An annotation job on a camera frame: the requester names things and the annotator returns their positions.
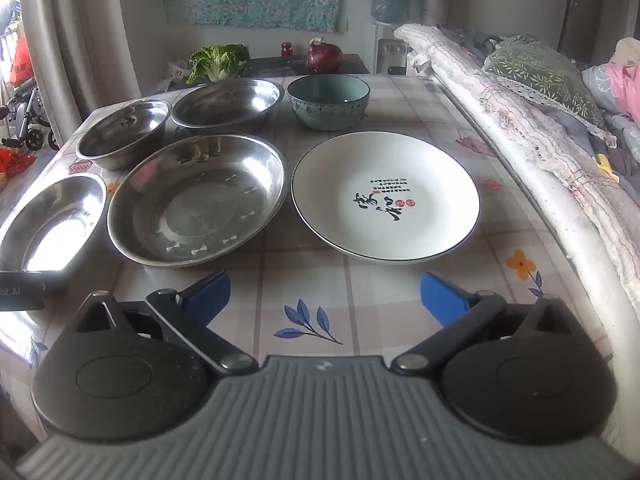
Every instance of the blue gripper pad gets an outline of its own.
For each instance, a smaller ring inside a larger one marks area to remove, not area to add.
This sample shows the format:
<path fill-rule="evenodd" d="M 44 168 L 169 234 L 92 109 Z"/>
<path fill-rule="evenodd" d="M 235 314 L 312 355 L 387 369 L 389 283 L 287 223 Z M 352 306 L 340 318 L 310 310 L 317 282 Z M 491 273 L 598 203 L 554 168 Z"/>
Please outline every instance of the blue gripper pad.
<path fill-rule="evenodd" d="M 182 309 L 207 326 L 226 307 L 231 298 L 231 279 L 226 272 L 206 278 L 182 292 Z"/>
<path fill-rule="evenodd" d="M 420 300 L 442 325 L 456 322 L 474 305 L 474 296 L 449 283 L 437 272 L 427 272 L 420 282 Z"/>

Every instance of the white ceramic plate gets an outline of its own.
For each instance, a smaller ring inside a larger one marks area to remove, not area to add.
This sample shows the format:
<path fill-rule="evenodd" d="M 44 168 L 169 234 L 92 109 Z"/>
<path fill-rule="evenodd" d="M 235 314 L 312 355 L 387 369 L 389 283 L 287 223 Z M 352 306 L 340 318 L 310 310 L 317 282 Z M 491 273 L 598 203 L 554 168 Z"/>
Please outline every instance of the white ceramic plate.
<path fill-rule="evenodd" d="M 388 132 L 329 139 L 296 166 L 293 202 L 322 240 L 351 256 L 411 264 L 462 243 L 480 215 L 478 190 L 447 153 Z"/>

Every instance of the door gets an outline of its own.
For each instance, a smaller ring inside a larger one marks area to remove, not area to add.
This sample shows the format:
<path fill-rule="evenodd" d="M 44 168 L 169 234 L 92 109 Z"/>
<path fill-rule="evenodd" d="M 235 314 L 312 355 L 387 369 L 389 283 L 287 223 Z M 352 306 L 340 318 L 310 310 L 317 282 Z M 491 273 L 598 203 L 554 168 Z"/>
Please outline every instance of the door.
<path fill-rule="evenodd" d="M 558 50 L 582 62 L 589 62 L 595 46 L 602 0 L 567 0 Z"/>

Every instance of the lace blanket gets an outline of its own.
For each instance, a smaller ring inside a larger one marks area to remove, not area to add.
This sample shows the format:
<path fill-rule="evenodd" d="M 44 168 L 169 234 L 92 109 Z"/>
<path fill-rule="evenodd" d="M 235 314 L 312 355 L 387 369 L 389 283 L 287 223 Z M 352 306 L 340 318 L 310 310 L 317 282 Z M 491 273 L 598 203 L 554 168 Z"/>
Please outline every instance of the lace blanket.
<path fill-rule="evenodd" d="M 482 72 L 439 30 L 403 25 L 395 35 L 466 88 L 502 127 L 504 135 L 523 147 L 529 162 L 551 172 L 571 192 L 598 229 L 640 318 L 640 209 L 630 196 L 597 168 L 560 124 L 505 88 L 492 74 Z"/>

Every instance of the stainless steel plate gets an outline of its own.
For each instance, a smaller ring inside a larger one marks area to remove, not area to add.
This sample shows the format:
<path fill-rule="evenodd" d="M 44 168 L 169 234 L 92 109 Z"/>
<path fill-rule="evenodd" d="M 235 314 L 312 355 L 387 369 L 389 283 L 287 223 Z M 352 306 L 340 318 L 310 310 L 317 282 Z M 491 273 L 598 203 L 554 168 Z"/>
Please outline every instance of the stainless steel plate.
<path fill-rule="evenodd" d="M 63 270 L 94 232 L 106 208 L 102 179 L 68 176 L 38 193 L 15 217 L 0 242 L 2 270 Z"/>
<path fill-rule="evenodd" d="M 114 245 L 154 267 L 187 267 L 239 247 L 276 214 L 286 195 L 280 153 L 255 137 L 179 140 L 141 162 L 107 216 Z"/>
<path fill-rule="evenodd" d="M 283 97 L 284 88 L 271 81 L 226 79 L 185 95 L 172 119 L 187 128 L 233 128 L 267 118 Z"/>

